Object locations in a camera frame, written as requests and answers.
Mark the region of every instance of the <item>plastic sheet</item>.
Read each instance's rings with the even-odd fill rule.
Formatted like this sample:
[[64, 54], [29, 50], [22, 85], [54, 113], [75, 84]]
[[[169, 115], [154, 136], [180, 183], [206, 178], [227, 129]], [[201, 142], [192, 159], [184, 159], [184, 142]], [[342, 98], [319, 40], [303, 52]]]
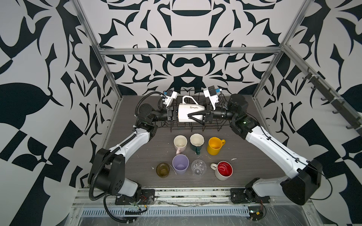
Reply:
[[[238, 226], [305, 226], [320, 225], [314, 206], [267, 204], [267, 212], [263, 219], [252, 221], [241, 216], [202, 216], [202, 217], [144, 217], [140, 216], [134, 226], [213, 226], [213, 225], [238, 225]], [[250, 206], [250, 210], [258, 209], [258, 206]], [[101, 217], [80, 217], [79, 226], [118, 226], [125, 225], [112, 220], [109, 216]]]

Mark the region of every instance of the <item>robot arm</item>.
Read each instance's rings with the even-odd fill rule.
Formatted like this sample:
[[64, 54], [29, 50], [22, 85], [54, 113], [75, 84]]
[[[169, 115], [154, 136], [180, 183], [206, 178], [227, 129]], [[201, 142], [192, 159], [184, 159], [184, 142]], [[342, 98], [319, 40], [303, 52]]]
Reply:
[[[192, 113], [188, 113], [187, 109], [184, 108], [183, 111], [186, 112], [183, 114], [186, 114], [191, 121], [197, 121], [201, 124], [205, 124], [206, 121], [211, 122], [213, 119], [230, 120], [230, 127], [233, 132], [262, 150], [286, 174], [286, 177], [283, 178], [254, 181], [252, 192], [259, 197], [285, 195], [294, 203], [303, 205], [320, 186], [321, 174], [318, 172], [322, 170], [321, 164], [316, 160], [307, 161], [306, 158], [291, 151], [269, 133], [264, 132], [262, 126], [246, 114], [248, 103], [242, 95], [231, 95], [227, 108], [221, 108], [215, 105], [218, 102], [215, 97], [218, 95], [213, 86], [204, 92], [205, 96], [209, 97], [211, 105], [206, 104], [205, 108], [199, 112], [194, 112], [194, 108], [190, 108]], [[111, 168], [102, 169], [97, 175], [95, 187], [111, 195], [126, 195], [131, 197], [133, 201], [138, 200], [140, 194], [137, 194], [137, 191], [140, 189], [140, 185], [125, 178], [125, 163], [155, 135], [157, 125], [153, 122], [178, 120], [177, 112], [179, 114], [181, 108], [174, 109], [173, 106], [170, 106], [173, 99], [177, 97], [177, 93], [169, 90], [164, 94], [166, 96], [164, 102], [167, 106], [166, 109], [155, 110], [146, 103], [141, 105], [138, 109], [134, 132], [109, 150], [101, 149], [97, 152], [89, 174], [89, 184], [95, 177], [102, 161], [112, 153], [113, 157], [108, 162], [112, 163]], [[194, 115], [202, 115], [202, 117], [196, 119], [193, 117]]]

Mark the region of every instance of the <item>yellow mug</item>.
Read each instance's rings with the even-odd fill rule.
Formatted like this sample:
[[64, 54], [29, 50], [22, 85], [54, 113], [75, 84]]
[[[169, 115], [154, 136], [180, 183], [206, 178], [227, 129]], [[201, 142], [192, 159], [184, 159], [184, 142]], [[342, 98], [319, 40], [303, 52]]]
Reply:
[[222, 146], [224, 146], [225, 140], [220, 140], [217, 137], [212, 137], [209, 140], [209, 145], [207, 146], [207, 152], [210, 155], [217, 155], [220, 152]]

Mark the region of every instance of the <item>clear plastic cup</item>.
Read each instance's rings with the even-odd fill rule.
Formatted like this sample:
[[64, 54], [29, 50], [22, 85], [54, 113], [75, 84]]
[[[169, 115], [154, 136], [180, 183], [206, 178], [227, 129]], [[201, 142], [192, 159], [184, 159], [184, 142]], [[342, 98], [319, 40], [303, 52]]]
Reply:
[[202, 160], [197, 159], [193, 161], [191, 164], [192, 175], [201, 176], [205, 174], [206, 169], [207, 169], [206, 164]]

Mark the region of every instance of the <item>black and white patterned wall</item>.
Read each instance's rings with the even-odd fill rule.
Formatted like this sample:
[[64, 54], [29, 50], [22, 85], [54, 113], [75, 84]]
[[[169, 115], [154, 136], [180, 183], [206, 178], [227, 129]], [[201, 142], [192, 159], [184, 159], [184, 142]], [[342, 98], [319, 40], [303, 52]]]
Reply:
[[57, 225], [117, 96], [68, 0], [1, 1], [0, 21], [1, 225]]
[[[325, 80], [362, 112], [362, 2], [316, 0], [290, 42]], [[273, 134], [290, 149], [317, 159], [333, 185], [326, 200], [313, 200], [325, 224], [362, 223], [362, 138], [283, 55], [258, 97]], [[312, 196], [323, 199], [331, 187], [322, 177]]]
[[[81, 0], [102, 48], [279, 46], [302, 2]], [[106, 58], [125, 95], [211, 85], [252, 94], [271, 59], [272, 54]]]

